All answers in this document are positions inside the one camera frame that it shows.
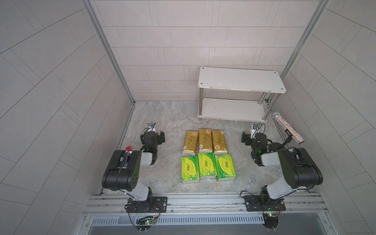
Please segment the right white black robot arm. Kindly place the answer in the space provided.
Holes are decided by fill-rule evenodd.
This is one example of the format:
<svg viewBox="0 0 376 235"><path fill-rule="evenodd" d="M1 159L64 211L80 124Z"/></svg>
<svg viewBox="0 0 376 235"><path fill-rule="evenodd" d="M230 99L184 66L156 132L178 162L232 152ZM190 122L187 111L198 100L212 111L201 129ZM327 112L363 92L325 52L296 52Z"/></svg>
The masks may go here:
<svg viewBox="0 0 376 235"><path fill-rule="evenodd" d="M283 176L272 184L261 188L259 195L244 196L247 210L284 211L284 197L305 187L312 189L323 183L323 175L304 148L285 148L293 139L299 141L300 135L288 129L287 139L282 143L267 139L260 132L254 135L242 133L241 142L251 146L251 157L258 166L280 166Z"/></svg>

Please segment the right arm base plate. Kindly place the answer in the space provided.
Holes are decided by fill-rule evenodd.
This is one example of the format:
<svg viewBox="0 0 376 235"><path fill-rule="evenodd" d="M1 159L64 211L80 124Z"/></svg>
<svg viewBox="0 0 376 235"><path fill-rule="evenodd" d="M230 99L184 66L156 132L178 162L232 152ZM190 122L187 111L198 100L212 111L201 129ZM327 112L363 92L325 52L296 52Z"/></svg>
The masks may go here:
<svg viewBox="0 0 376 235"><path fill-rule="evenodd" d="M283 199L271 199L268 196L246 195L243 196L248 212L282 212L286 210Z"/></svg>

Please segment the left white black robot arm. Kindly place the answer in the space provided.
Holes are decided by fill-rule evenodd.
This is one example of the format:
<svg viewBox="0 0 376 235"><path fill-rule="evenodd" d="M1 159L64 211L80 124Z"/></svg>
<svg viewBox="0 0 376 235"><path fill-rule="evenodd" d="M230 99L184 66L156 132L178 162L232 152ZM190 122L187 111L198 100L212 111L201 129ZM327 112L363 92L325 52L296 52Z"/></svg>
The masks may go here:
<svg viewBox="0 0 376 235"><path fill-rule="evenodd" d="M139 182L140 167L153 165L158 158L158 146L165 142L164 132L148 130L141 135L140 150L115 150L102 177L102 187L122 191L130 196L126 211L152 212L155 201L150 187Z"/></svg>

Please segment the gold tissue pack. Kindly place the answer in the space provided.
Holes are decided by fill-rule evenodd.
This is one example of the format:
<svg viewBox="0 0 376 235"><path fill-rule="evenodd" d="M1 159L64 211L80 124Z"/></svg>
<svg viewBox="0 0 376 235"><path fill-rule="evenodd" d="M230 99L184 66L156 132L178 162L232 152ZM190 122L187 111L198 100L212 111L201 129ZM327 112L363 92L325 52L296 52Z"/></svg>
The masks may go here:
<svg viewBox="0 0 376 235"><path fill-rule="evenodd" d="M190 131L186 132L182 156L189 157L189 156L196 156L197 155L197 143L198 143L198 132L197 131Z"/></svg>
<svg viewBox="0 0 376 235"><path fill-rule="evenodd" d="M199 153L213 153L211 132L210 129L199 129Z"/></svg>
<svg viewBox="0 0 376 235"><path fill-rule="evenodd" d="M213 153L215 155L223 155L228 153L226 139L223 130L212 131Z"/></svg>

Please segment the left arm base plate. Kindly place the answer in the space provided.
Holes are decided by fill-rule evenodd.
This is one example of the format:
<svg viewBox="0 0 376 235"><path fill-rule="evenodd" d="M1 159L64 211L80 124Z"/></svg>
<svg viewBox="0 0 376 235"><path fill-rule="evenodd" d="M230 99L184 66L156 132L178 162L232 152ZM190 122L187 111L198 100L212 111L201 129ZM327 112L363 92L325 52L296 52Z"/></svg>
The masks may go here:
<svg viewBox="0 0 376 235"><path fill-rule="evenodd" d="M168 197L157 196L146 201L133 201L129 199L125 206L127 213L159 213L166 212Z"/></svg>

